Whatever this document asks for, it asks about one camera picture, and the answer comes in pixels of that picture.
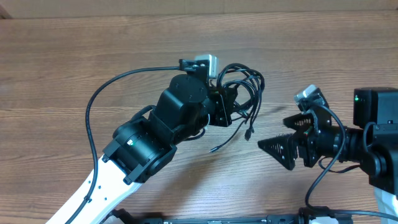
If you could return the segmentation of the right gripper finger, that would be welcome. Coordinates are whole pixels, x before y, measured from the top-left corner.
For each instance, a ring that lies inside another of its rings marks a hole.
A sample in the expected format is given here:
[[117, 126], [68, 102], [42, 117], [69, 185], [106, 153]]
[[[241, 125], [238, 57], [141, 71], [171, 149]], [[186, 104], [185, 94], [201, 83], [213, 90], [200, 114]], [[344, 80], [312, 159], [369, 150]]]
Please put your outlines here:
[[293, 134], [281, 134], [274, 138], [260, 140], [257, 145], [287, 170], [294, 169], [298, 153]]
[[313, 124], [313, 116], [311, 114], [295, 114], [283, 119], [283, 124], [287, 128], [299, 130], [301, 126]]

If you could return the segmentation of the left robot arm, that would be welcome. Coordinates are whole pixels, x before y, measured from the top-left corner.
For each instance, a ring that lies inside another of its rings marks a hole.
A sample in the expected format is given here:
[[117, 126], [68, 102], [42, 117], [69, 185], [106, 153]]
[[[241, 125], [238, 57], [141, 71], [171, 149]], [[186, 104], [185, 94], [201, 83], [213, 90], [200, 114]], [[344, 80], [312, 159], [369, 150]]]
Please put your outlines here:
[[173, 159], [178, 144], [209, 125], [229, 126], [237, 93], [234, 86], [210, 86], [206, 76], [173, 77], [156, 105], [115, 130], [97, 168], [49, 223], [101, 223]]

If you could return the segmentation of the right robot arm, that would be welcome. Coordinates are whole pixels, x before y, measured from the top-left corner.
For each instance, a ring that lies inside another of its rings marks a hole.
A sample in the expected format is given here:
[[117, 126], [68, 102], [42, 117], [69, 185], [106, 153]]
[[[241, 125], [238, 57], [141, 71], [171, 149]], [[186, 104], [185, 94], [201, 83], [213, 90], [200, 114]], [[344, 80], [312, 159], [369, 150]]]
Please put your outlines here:
[[[343, 125], [315, 85], [294, 97], [300, 113], [283, 120], [293, 129], [261, 140], [258, 146], [287, 170], [297, 158], [306, 167], [323, 170], [308, 189], [305, 206], [287, 218], [270, 218], [268, 223], [352, 223], [353, 216], [378, 217], [381, 223], [397, 223], [397, 89], [356, 88], [353, 92], [353, 128]], [[374, 188], [378, 210], [343, 210], [310, 204], [310, 196], [336, 162], [352, 162], [340, 172], [361, 169]]]

